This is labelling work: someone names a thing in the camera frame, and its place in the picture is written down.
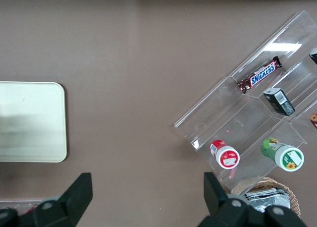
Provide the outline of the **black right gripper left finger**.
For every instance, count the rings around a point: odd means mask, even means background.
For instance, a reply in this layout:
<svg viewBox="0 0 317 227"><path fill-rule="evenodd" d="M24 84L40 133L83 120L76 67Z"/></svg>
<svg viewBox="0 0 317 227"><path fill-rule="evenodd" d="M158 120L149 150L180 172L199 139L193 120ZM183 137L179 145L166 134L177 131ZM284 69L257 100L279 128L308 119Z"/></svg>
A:
<svg viewBox="0 0 317 227"><path fill-rule="evenodd" d="M92 175L84 172L57 199L48 200L23 215L1 209L2 227L75 227L93 198Z"/></svg>

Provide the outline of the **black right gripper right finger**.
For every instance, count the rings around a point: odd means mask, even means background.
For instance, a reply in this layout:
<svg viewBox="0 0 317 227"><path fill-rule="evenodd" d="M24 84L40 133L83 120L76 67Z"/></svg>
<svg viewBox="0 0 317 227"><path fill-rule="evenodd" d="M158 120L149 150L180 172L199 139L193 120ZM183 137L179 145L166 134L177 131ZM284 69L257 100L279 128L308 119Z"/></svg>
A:
<svg viewBox="0 0 317 227"><path fill-rule="evenodd" d="M305 227L290 209L269 206L261 213L237 198L229 198L213 172L204 173L204 199L209 211L200 227Z"/></svg>

